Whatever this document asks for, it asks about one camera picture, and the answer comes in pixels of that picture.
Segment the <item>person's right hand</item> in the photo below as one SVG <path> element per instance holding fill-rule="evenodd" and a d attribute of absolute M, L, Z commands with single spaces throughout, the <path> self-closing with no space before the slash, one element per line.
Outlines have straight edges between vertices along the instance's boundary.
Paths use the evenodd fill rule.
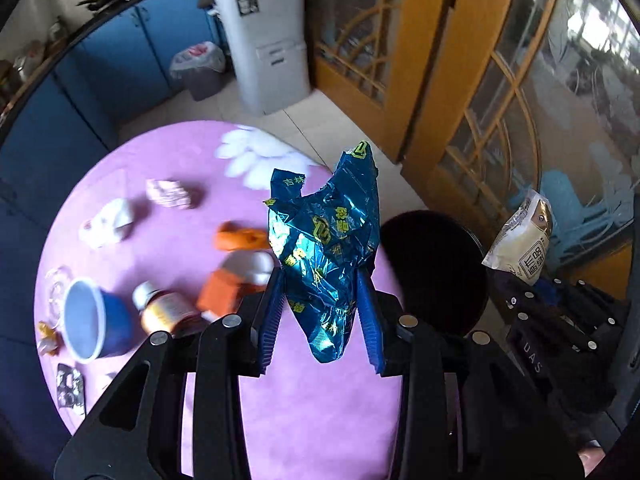
<path fill-rule="evenodd" d="M 584 475 L 588 477 L 605 458 L 605 452 L 599 445 L 590 444 L 578 451 L 578 457 L 584 467 Z"/>

